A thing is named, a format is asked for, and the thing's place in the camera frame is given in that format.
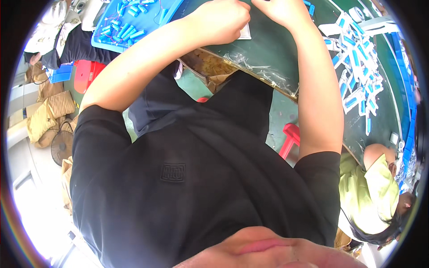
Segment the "black t-shirt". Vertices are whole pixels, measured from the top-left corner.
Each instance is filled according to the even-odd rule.
[[[131,143],[122,114],[93,105],[75,130],[73,219],[105,267],[171,267],[248,226],[333,246],[339,161],[321,152],[291,168],[199,103]]]

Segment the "yellow shirt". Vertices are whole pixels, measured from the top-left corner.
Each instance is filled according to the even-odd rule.
[[[350,154],[340,161],[340,202],[347,217],[367,234],[377,234],[389,225],[399,200],[399,187],[383,154],[367,172]]]

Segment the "white cloth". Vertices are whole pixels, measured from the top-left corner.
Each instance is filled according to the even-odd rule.
[[[65,0],[55,1],[37,24],[24,51],[30,53],[40,52],[41,55],[45,55],[54,49],[55,37],[61,29],[60,38],[58,39],[57,47],[55,47],[58,56],[61,57],[70,31],[80,23],[79,15],[74,11],[67,10]]]

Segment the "woman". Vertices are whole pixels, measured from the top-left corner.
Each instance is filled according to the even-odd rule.
[[[399,194],[394,180],[395,156],[393,148],[367,146],[363,155],[365,172],[349,153],[341,155],[342,212],[338,226],[349,236],[352,233],[360,241],[381,245],[400,234],[415,197],[412,193]]]

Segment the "green workbench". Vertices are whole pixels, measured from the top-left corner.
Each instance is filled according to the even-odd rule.
[[[184,0],[172,20],[190,14],[204,2],[206,0]],[[292,35],[284,27],[265,16],[251,4],[250,0],[243,2],[247,2],[251,6],[249,28],[252,39],[236,40],[226,45],[211,45],[205,49],[224,57],[228,63],[265,81],[296,101],[299,87],[298,59]],[[311,0],[310,2],[315,5],[313,20],[317,26],[335,23],[340,15],[340,10],[329,0]],[[357,0],[337,0],[335,3],[347,12],[354,6],[362,9],[362,5]],[[376,50],[381,49],[383,56],[388,58],[386,53],[389,52],[389,48],[383,41],[384,38],[377,38]],[[386,79],[384,69],[387,73],[391,72],[391,69],[387,66],[378,68],[380,74]],[[341,75],[341,71],[342,69],[337,69],[338,76]],[[365,134],[365,117],[359,116],[357,107],[344,116],[343,144],[359,163],[363,161],[363,149],[366,145],[381,143],[390,146],[391,132],[399,133],[399,120],[389,82],[392,86],[397,85],[396,81],[392,83],[391,80],[383,83],[384,90],[377,95],[379,109],[377,116],[372,117],[372,132],[369,136]]]

